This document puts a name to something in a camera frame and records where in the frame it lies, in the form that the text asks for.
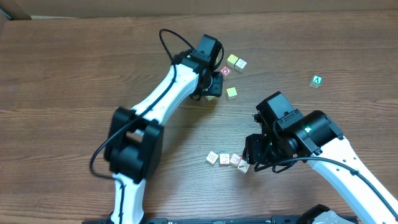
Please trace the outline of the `dotted pattern wooden block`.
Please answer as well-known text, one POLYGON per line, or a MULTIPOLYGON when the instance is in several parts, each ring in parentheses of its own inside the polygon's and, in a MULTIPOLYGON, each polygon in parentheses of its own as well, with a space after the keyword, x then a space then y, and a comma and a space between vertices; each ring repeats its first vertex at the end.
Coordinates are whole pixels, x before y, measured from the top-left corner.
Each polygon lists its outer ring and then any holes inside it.
POLYGON ((218 158, 219 158, 219 155, 217 155, 217 153, 210 151, 206 157, 206 162, 213 166, 216 164, 218 158))

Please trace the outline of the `hammer picture wooden block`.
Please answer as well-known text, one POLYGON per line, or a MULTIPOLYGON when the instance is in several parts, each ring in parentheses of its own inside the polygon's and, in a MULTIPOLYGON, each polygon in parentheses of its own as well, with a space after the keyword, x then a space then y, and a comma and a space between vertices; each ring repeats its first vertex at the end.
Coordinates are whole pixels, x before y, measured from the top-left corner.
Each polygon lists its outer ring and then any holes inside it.
POLYGON ((243 174, 246 174, 247 171, 249 170, 250 164, 248 164, 244 159, 241 160, 237 166, 237 170, 242 172, 243 174))

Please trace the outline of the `red Y wooden block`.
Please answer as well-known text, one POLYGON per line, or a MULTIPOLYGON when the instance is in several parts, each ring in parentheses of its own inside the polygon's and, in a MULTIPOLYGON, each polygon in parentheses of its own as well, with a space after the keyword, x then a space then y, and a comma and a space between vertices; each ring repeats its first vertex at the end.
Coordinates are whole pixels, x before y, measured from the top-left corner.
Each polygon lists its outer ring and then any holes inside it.
POLYGON ((242 157, 240 155, 232 154, 232 156, 230 157, 230 160, 229 160, 229 164, 234 167, 238 167, 241 160, 242 160, 242 157))

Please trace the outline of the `red picture wooden block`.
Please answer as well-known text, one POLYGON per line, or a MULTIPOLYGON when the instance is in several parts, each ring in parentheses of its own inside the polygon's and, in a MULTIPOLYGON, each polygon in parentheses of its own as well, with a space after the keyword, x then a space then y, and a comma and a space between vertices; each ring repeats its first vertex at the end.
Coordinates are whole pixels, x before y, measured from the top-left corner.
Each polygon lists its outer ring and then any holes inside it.
POLYGON ((220 166, 229 166, 230 156, 229 154, 220 154, 220 166))

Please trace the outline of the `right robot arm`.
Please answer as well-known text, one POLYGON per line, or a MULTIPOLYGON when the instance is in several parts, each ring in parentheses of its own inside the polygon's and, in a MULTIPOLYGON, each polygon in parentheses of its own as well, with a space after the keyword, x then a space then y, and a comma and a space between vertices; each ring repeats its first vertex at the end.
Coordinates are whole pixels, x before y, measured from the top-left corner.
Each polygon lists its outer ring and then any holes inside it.
POLYGON ((256 110, 261 133, 246 137, 243 151, 254 171, 281 173, 302 161, 329 182, 363 223, 397 223, 397 199, 361 162, 328 115, 315 110, 304 116, 279 91, 256 110))

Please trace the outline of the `brown animal wooden block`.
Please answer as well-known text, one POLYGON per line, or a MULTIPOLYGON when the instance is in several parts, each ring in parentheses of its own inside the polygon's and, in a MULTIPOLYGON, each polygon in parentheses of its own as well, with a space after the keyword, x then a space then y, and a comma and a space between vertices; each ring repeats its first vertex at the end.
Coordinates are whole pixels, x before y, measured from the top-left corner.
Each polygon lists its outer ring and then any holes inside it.
POLYGON ((216 96, 205 96, 205 98, 206 98, 208 101, 211 101, 211 100, 213 100, 213 99, 217 99, 216 96))

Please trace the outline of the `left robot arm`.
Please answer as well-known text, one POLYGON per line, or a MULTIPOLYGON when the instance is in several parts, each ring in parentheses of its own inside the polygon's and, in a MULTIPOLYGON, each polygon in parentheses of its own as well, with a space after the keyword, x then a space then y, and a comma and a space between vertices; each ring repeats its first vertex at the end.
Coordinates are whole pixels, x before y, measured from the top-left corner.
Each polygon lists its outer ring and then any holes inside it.
POLYGON ((223 55, 222 43, 203 35, 198 47, 172 57, 168 74, 145 100, 114 112, 104 150, 116 190, 108 223, 142 222, 145 185, 160 161, 164 126, 185 98, 222 95, 217 69, 223 55))

